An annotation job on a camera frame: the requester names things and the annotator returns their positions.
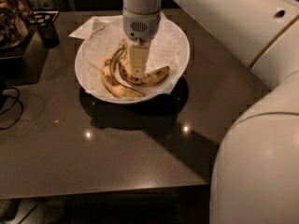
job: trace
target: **dark floor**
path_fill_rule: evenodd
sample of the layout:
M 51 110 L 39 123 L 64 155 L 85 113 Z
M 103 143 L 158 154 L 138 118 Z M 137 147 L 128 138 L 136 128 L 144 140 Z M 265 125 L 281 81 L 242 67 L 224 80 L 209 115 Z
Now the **dark floor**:
M 196 186 L 64 196 L 63 223 L 208 224 L 209 192 L 210 186 Z M 41 224 L 44 210 L 43 199 L 23 199 L 16 217 L 3 223 Z

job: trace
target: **glass jar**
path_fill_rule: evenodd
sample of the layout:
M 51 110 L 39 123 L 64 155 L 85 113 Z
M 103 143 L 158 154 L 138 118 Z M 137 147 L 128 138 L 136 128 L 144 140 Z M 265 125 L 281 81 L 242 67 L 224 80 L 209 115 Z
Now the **glass jar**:
M 28 34 L 15 0 L 0 0 L 0 49 L 16 47 Z

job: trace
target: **plate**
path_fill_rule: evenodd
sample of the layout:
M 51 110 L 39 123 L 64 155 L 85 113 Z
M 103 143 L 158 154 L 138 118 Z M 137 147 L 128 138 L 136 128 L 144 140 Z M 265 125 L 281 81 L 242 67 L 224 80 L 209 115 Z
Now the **plate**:
M 116 24 L 113 29 L 118 29 L 119 33 L 123 37 L 124 32 L 122 30 L 122 17 L 119 18 L 118 20 L 117 19 L 113 20 L 113 24 L 114 25 Z M 157 59 L 163 59 L 164 57 L 167 57 L 167 50 L 169 51 L 168 55 L 172 56 L 171 62 L 168 59 L 167 60 L 168 63 L 166 64 L 169 65 L 170 67 L 169 76 L 163 82 L 152 87 L 143 88 L 135 85 L 130 85 L 126 81 L 121 80 L 121 78 L 119 79 L 119 81 L 124 85 L 131 86 L 136 90 L 144 92 L 146 96 L 142 98 L 115 97 L 104 87 L 104 84 L 100 76 L 100 70 L 91 69 L 91 59 L 90 59 L 90 57 L 92 56 L 91 49 L 94 47 L 98 47 L 98 45 L 100 45 L 100 48 L 105 48 L 105 49 L 111 47 L 111 40 L 115 39 L 111 37 L 111 34 L 115 34 L 115 33 L 111 33 L 110 31 L 108 35 L 104 35 L 105 38 L 103 38 L 104 36 L 94 34 L 91 36 L 91 38 L 84 40 L 84 42 L 81 44 L 80 48 L 78 49 L 78 53 L 75 60 L 75 72 L 79 84 L 87 93 L 91 94 L 92 96 L 100 100 L 114 103 L 114 104 L 135 104 L 135 103 L 144 102 L 149 99 L 152 99 L 153 97 L 159 94 L 163 94 L 163 93 L 169 94 L 174 89 L 179 78 L 183 75 L 190 58 L 190 45 L 187 36 L 182 32 L 182 30 L 176 24 L 168 20 L 166 17 L 161 19 L 158 33 L 151 41 L 152 45 L 150 46 L 149 56 L 151 55 L 151 53 L 152 54 L 157 53 L 155 57 L 156 63 L 157 63 Z M 173 47 L 173 45 L 171 45 L 170 47 L 169 42 L 167 45 L 166 43 L 164 43 L 165 37 L 167 36 L 171 37 L 171 44 L 176 44 L 177 46 L 175 54 L 172 54 L 171 52 L 173 52 L 173 50 L 170 49 Z M 159 55 L 161 49 L 165 50 L 164 51 L 165 56 Z M 107 54 L 105 50 L 98 49 L 96 54 L 98 56 L 97 60 L 99 59 L 103 60 L 105 57 L 104 54 Z

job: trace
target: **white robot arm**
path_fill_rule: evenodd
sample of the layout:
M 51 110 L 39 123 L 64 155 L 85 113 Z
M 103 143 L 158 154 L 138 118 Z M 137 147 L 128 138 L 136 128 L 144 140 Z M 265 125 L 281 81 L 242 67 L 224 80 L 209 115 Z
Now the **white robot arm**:
M 299 3 L 174 1 L 273 90 L 236 121 L 221 143 L 210 222 L 298 223 Z

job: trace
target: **white plate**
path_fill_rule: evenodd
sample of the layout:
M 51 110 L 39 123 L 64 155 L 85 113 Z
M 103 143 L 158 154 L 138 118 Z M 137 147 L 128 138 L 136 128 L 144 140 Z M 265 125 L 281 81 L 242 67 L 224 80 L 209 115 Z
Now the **white plate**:
M 91 69 L 89 69 L 89 64 L 88 64 L 88 58 L 87 58 L 87 46 L 93 45 L 91 44 L 91 42 L 101 42 L 101 43 L 107 43 L 107 45 L 109 46 L 110 41 L 108 41 L 107 39 L 101 39 L 100 41 L 94 39 L 94 40 L 85 40 L 82 45 L 80 46 L 77 56 L 76 56 L 76 60 L 75 60 L 75 72 L 76 72 L 76 76 L 78 79 L 78 82 L 80 83 L 80 85 L 82 86 L 82 88 L 90 93 L 91 95 L 93 95 L 94 97 L 106 101 L 106 102 L 110 102 L 110 103 L 114 103 L 114 104 L 134 104 L 134 103 L 139 103 L 139 102 L 143 102 L 149 99 L 152 99 L 153 97 L 162 94 L 162 93 L 170 93 L 171 90 L 174 89 L 174 87 L 176 86 L 178 79 L 183 75 L 186 66 L 188 64 L 189 61 L 189 57 L 190 57 L 190 45 L 188 42 L 188 39 L 186 37 L 186 35 L 181 31 L 181 29 L 174 24 L 173 22 L 171 22 L 170 20 L 164 19 L 164 24 L 163 27 L 167 27 L 167 30 L 163 30 L 162 33 L 157 33 L 158 37 L 155 37 L 154 39 L 159 39 L 159 34 L 163 34 L 163 33 L 175 33 L 176 35 L 173 35 L 171 37 L 173 37 L 173 42 L 179 45 L 179 52 L 177 54 L 174 54 L 174 59 L 173 62 L 168 64 L 170 67 L 170 75 L 167 77 L 167 79 L 165 81 L 163 81 L 162 83 L 152 86 L 150 88 L 146 88 L 146 89 L 150 89 L 148 91 L 144 91 L 142 90 L 143 88 L 140 88 L 138 86 L 132 86 L 134 89 L 136 90 L 141 90 L 144 93 L 146 93 L 146 96 L 143 98 L 118 98 L 113 96 L 108 90 L 103 89 L 104 85 L 102 83 L 102 80 L 100 78 L 98 78 L 96 80 L 96 82 L 99 82 L 98 85 L 96 87 L 99 87 L 99 89 L 94 89 L 94 82 L 93 82 L 93 78 L 91 75 Z

